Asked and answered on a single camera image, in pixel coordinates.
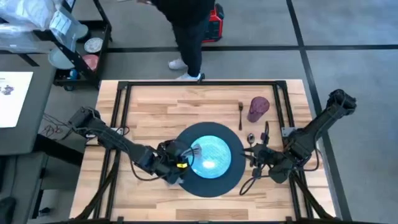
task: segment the black table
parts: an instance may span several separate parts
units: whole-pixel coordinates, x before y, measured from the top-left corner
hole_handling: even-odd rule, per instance
[[[32,80],[15,128],[0,128],[0,169],[4,177],[0,199],[17,200],[12,223],[26,223],[40,205],[40,185],[48,156],[80,166],[83,154],[37,134],[50,94],[55,70],[52,67],[21,68],[33,72]]]

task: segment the black pants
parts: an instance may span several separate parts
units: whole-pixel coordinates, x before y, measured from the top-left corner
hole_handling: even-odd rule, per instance
[[[173,25],[175,41],[181,53],[181,59],[188,65],[188,74],[197,77],[201,67],[201,42],[208,28],[209,18],[189,27]]]

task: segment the purple cup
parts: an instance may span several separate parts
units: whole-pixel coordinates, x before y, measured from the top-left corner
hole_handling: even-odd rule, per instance
[[[262,115],[269,110],[269,102],[262,96],[254,97],[251,100],[248,120],[252,123],[257,122]]]

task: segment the white sneaker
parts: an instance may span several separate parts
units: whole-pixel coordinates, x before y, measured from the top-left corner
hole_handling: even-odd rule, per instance
[[[201,78],[201,73],[197,77],[192,77],[188,73],[183,74],[182,76],[176,78],[176,80],[180,81],[197,81]]]
[[[187,68],[187,67],[188,67],[188,65],[186,65],[184,63],[184,61],[182,59],[180,59],[180,58],[176,59],[176,60],[174,60],[172,62],[169,62],[169,68],[171,70],[180,70],[180,69],[184,69],[184,68]]]

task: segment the gray floor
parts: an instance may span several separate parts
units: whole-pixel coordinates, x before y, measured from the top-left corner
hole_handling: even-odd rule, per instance
[[[210,45],[297,45],[285,1],[219,0],[226,13],[224,38]],[[293,0],[306,45],[398,44],[395,0]],[[111,47],[175,46],[170,25],[151,6],[101,0],[113,24]],[[91,1],[78,1],[74,15],[96,19]],[[205,52],[207,78],[307,79],[298,51]],[[330,136],[354,220],[396,223],[398,208],[398,50],[311,51],[313,76],[323,106],[329,92],[342,88],[357,97],[354,115],[338,122]],[[35,55],[41,66],[46,58]],[[103,78],[175,78],[167,61],[177,53],[108,54]],[[0,67],[27,66],[0,55]],[[307,91],[308,100],[312,100]],[[53,87],[46,113],[67,120],[80,106],[94,106],[96,91],[65,92]],[[76,177],[71,172],[70,182]],[[68,211],[59,217],[66,218]]]

